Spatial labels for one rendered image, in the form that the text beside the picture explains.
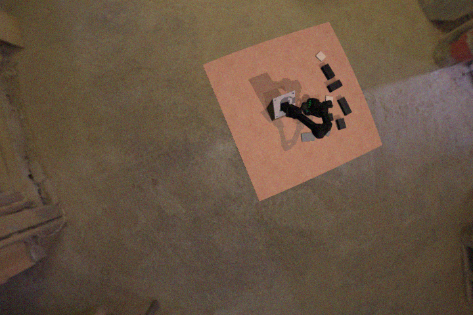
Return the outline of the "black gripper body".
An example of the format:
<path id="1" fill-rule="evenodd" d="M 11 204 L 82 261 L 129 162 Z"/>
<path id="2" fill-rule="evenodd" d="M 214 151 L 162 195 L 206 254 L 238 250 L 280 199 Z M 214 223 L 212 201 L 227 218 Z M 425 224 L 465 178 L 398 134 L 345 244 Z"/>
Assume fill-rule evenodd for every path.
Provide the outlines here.
<path id="1" fill-rule="evenodd" d="M 303 102 L 302 105 L 301 105 L 301 107 L 300 107 L 300 109 L 302 109 L 303 111 L 309 110 L 309 112 L 311 112 L 311 113 L 313 113 L 313 114 L 316 112 L 317 117 L 320 118 L 320 116 L 319 116 L 319 111 L 315 111 L 315 110 L 313 109 L 313 106 L 311 106 L 311 107 L 309 108 L 309 107 L 307 107 L 307 105 L 308 105 L 308 103 Z"/>

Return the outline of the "dark grey controller unit with green switches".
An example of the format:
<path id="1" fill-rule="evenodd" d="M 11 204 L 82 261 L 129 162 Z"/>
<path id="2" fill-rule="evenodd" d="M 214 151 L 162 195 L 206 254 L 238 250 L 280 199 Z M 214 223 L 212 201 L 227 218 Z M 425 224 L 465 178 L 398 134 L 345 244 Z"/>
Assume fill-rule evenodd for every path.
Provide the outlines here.
<path id="1" fill-rule="evenodd" d="M 306 102 L 306 103 L 308 103 L 307 107 L 309 107 L 309 108 L 311 107 L 311 104 L 312 104 L 311 99 L 312 99 L 312 98 L 308 98 L 308 100 L 307 100 L 307 102 Z M 309 112 L 309 110 L 306 110 L 306 111 L 304 112 L 304 114 L 305 114 L 306 116 L 310 116 L 312 113 Z"/>

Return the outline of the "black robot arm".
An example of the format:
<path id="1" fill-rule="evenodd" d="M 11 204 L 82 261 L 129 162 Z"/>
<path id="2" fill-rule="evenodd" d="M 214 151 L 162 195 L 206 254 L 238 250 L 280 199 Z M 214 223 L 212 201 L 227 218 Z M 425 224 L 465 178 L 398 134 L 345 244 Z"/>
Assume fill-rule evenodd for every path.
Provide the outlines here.
<path id="1" fill-rule="evenodd" d="M 301 121 L 306 127 L 311 129 L 315 138 L 323 138 L 332 129 L 332 123 L 328 116 L 328 109 L 333 107 L 332 101 L 319 102 L 319 99 L 312 98 L 311 102 L 313 109 L 319 111 L 319 116 L 323 120 L 322 124 L 310 120 L 306 115 L 302 114 L 302 109 L 288 102 L 281 103 L 281 111 L 286 113 L 286 117 Z"/>

